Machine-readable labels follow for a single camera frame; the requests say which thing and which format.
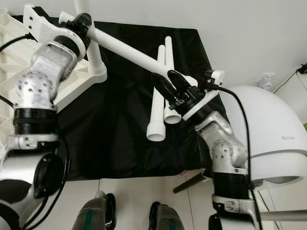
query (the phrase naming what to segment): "white pvc pipe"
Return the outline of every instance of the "white pvc pipe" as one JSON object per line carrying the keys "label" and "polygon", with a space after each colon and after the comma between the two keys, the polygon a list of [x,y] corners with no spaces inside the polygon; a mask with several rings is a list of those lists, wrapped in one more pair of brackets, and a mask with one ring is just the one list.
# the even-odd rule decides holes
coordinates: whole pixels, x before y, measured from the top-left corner
{"label": "white pvc pipe", "polygon": [[167,72],[171,69],[166,67],[164,64],[159,63],[157,60],[140,52],[139,50],[130,47],[129,45],[117,40],[105,32],[102,32],[98,29],[93,29],[92,27],[88,30],[87,36],[108,50],[122,56],[129,61],[132,61],[133,63],[143,67],[144,69],[147,69],[150,72],[158,73],[169,80]]}
{"label": "white pvc pipe", "polygon": [[[174,69],[172,38],[169,36],[165,38],[165,65],[170,69]],[[167,100],[165,100],[164,120],[168,124],[176,124],[181,120],[181,115],[176,110],[169,109]]]}
{"label": "white pvc pipe", "polygon": [[[165,63],[165,46],[159,46],[158,62]],[[154,87],[153,103],[150,122],[147,126],[146,136],[151,141],[162,141],[165,139],[165,125],[163,120],[164,97]]]}
{"label": "white pvc pipe", "polygon": [[[88,13],[89,15],[91,15],[88,0],[74,0],[74,3],[77,14]],[[93,17],[92,17],[91,28],[93,30],[95,29]],[[104,82],[107,79],[106,66],[101,60],[98,43],[95,41],[91,41],[91,43],[87,48],[86,54],[89,61],[88,72],[92,76],[97,76],[101,78],[102,79],[101,82]]]}

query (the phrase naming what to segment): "white wall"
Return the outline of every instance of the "white wall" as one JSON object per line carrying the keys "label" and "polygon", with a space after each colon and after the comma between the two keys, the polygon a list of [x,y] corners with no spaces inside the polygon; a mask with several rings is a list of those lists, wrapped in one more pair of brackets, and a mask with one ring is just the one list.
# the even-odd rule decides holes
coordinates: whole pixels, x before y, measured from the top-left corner
{"label": "white wall", "polygon": [[[1,0],[22,14],[27,0]],[[51,16],[74,13],[73,0],[32,0]],[[307,62],[305,0],[91,0],[96,20],[198,29],[215,69],[231,85],[275,72],[274,86]]]}

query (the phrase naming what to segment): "black cable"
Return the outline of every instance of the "black cable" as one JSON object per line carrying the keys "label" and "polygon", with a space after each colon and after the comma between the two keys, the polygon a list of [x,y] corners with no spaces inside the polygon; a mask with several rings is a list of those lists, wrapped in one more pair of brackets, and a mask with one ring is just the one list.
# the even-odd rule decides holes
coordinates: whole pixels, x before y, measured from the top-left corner
{"label": "black cable", "polygon": [[29,219],[28,222],[26,222],[23,226],[23,229],[25,229],[26,227],[28,227],[38,216],[39,214],[41,214],[41,212],[43,211],[44,207],[46,206],[47,204],[47,201],[48,201],[48,196],[45,197],[45,199],[43,200],[43,203],[42,205],[39,207],[39,210],[31,217],[31,219]]}
{"label": "black cable", "polygon": [[25,34],[24,36],[17,37],[15,39],[3,44],[2,46],[0,46],[0,52],[2,52],[6,47],[10,46],[11,44],[18,42],[20,40],[23,40],[23,39],[33,39],[33,40],[35,40],[35,38],[32,36],[32,34],[30,34],[30,33]]}
{"label": "black cable", "polygon": [[243,117],[244,117],[244,121],[245,121],[245,126],[246,126],[246,133],[247,133],[246,136],[247,136],[247,145],[248,145],[248,185],[249,185],[250,193],[251,193],[251,195],[253,197],[253,200],[254,200],[255,211],[256,211],[256,218],[257,218],[257,221],[259,223],[259,228],[260,228],[260,230],[262,230],[261,216],[260,216],[258,204],[257,204],[257,201],[256,201],[256,196],[255,196],[255,193],[254,193],[254,186],[253,186],[252,181],[251,181],[251,160],[250,160],[249,127],[248,127],[248,120],[247,120],[247,117],[246,117],[246,114],[245,114],[245,111],[244,111],[244,107],[243,107],[240,99],[238,98],[238,96],[234,92],[232,92],[231,90],[225,89],[225,88],[217,86],[217,85],[214,85],[213,89],[220,90],[220,91],[223,91],[223,92],[226,92],[226,93],[232,95],[236,99],[236,101],[238,102],[238,104],[240,106],[240,109],[242,111],[242,114],[243,114]]}
{"label": "black cable", "polygon": [[10,107],[14,109],[14,104],[9,99],[6,99],[5,97],[0,95],[0,100],[2,100],[3,102],[5,102],[6,104],[8,104]]}
{"label": "black cable", "polygon": [[58,125],[58,130],[59,130],[59,137],[63,140],[64,146],[65,146],[65,149],[66,149],[66,160],[65,160],[63,182],[62,182],[62,185],[61,185],[61,187],[60,187],[60,189],[59,189],[55,199],[53,200],[53,202],[50,205],[48,211],[46,212],[46,214],[36,224],[34,224],[33,226],[31,226],[31,227],[29,227],[29,228],[27,228],[25,230],[32,230],[32,229],[36,228],[38,225],[40,225],[49,216],[49,214],[51,213],[54,205],[56,204],[57,200],[59,199],[59,196],[61,195],[61,193],[63,191],[63,188],[64,188],[64,185],[65,185],[65,183],[67,181],[67,178],[68,178],[69,167],[70,167],[70,163],[71,163],[69,146],[68,146],[68,143],[67,143],[65,137],[62,135],[62,133],[60,131],[59,125]]}
{"label": "black cable", "polygon": [[297,72],[298,69],[280,87],[278,87],[278,89],[274,93],[276,93],[282,86],[284,86],[293,77],[293,75],[297,75]]}
{"label": "black cable", "polygon": [[[30,33],[25,34],[24,36],[17,37],[15,39],[3,44],[2,46],[0,46],[0,52],[2,52],[6,47],[10,46],[11,44],[18,42],[20,40],[23,40],[23,39],[33,39],[33,40],[35,40],[35,38],[32,36],[32,34],[30,34]],[[10,107],[14,108],[14,104],[10,100],[6,99],[5,97],[3,97],[1,95],[0,95],[0,100],[4,101]]]}

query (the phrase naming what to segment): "black cloth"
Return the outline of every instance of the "black cloth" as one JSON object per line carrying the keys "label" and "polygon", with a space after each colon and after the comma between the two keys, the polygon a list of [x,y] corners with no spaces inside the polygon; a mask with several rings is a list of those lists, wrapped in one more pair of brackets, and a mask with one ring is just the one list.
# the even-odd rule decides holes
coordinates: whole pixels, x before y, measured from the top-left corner
{"label": "black cloth", "polygon": [[[173,41],[175,69],[200,87],[210,70],[197,30],[96,22],[95,26],[156,59],[165,37]],[[91,86],[59,113],[72,156],[70,180],[175,175],[211,164],[190,122],[166,126],[166,138],[146,138],[153,96],[151,73],[100,47],[108,79]],[[225,116],[217,96],[209,106]],[[64,145],[58,150],[65,156]]]}

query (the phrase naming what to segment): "perforated tube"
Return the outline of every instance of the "perforated tube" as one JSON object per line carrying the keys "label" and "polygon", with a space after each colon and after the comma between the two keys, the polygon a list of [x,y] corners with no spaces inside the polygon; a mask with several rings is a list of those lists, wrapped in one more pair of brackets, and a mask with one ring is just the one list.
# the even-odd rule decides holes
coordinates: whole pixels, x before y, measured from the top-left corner
{"label": "perforated tube", "polygon": [[[158,62],[165,63],[165,46],[159,46]],[[159,91],[153,89],[153,103],[150,122],[147,126],[146,136],[151,141],[162,141],[165,139],[165,125],[164,125],[164,97]]]}

